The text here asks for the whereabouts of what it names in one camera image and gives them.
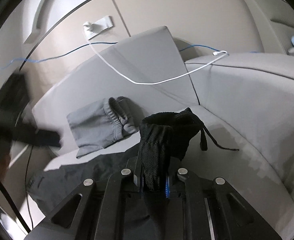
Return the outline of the grey sofa back cushion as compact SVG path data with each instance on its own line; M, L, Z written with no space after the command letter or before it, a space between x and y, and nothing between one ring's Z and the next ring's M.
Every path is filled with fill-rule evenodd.
M104 98L133 102L137 120L199 103L182 57L165 26L126 38L92 57L54 85L33 108L37 124L60 133L60 156L77 145L67 115Z

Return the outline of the black pants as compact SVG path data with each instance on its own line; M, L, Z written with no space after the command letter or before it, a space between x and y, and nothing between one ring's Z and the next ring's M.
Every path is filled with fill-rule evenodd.
M28 239L240 239L231 185L181 166L195 135L203 151L215 142L204 122L187 108L139 131L125 152L35 175L28 192L46 216Z

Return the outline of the folded grey sweatpants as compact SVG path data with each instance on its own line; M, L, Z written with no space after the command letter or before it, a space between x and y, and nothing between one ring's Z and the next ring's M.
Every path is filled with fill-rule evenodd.
M123 140L138 131L130 105L124 96L105 98L67 115L67 121L82 158Z

